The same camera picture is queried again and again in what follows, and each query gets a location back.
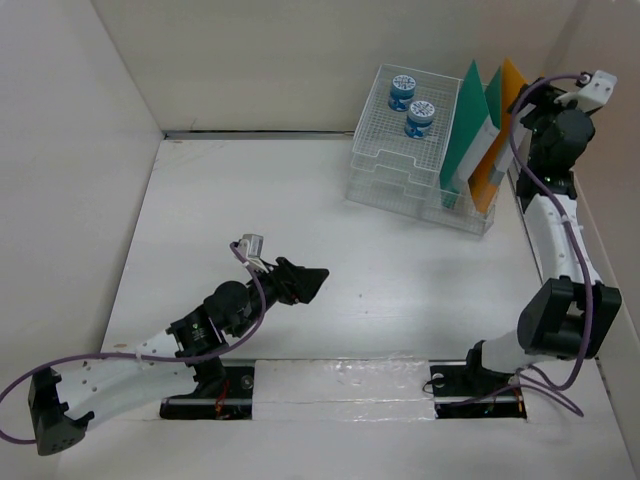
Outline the blue white jar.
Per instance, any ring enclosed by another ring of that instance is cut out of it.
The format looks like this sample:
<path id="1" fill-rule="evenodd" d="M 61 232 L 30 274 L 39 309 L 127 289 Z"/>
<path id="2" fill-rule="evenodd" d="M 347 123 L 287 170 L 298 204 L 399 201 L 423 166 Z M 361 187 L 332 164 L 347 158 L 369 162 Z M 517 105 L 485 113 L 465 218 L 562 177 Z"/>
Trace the blue white jar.
<path id="1" fill-rule="evenodd" d="M 406 111 L 414 98 L 416 86 L 416 80 L 410 75 L 394 76 L 391 80 L 388 106 L 394 111 Z"/>
<path id="2" fill-rule="evenodd" d="M 413 101 L 407 110 L 405 134 L 410 138 L 424 138 L 435 117 L 434 105 L 426 100 Z"/>

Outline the green notebook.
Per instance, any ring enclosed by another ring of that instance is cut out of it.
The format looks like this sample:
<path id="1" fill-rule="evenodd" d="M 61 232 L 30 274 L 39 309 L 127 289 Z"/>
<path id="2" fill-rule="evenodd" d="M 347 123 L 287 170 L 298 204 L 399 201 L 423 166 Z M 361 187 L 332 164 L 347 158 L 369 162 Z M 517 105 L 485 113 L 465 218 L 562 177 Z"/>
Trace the green notebook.
<path id="1" fill-rule="evenodd" d="M 452 209 L 501 130 L 502 68 L 487 85 L 472 61 L 459 88 L 454 121 L 440 170 L 441 204 Z"/>

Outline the orange notebook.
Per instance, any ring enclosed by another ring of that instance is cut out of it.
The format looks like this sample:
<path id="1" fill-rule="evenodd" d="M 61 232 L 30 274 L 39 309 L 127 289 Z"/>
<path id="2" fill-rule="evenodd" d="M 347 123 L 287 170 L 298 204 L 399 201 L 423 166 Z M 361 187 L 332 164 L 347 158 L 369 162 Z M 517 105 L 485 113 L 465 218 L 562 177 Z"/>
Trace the orange notebook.
<path id="1" fill-rule="evenodd" d="M 499 132 L 490 148 L 468 180 L 474 206 L 479 213 L 487 214 L 497 194 L 506 166 L 500 166 L 510 131 L 511 114 L 508 109 L 517 99 L 527 80 L 511 61 L 505 58 L 485 89 L 485 97 L 491 119 L 499 119 Z"/>

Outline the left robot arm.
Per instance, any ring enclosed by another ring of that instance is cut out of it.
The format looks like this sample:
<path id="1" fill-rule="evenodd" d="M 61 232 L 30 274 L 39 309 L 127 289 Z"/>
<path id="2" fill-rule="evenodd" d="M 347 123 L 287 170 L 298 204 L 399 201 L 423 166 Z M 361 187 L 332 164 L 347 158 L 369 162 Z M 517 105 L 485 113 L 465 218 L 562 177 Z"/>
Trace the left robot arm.
<path id="1" fill-rule="evenodd" d="M 310 303 L 329 276 L 284 257 L 249 273 L 249 282 L 220 284 L 130 352 L 84 358 L 66 371 L 50 363 L 33 373 L 28 407 L 38 454 L 69 449 L 105 421 L 156 400 L 216 396 L 226 376 L 220 358 L 234 348 L 226 339 L 243 343 L 276 303 Z"/>

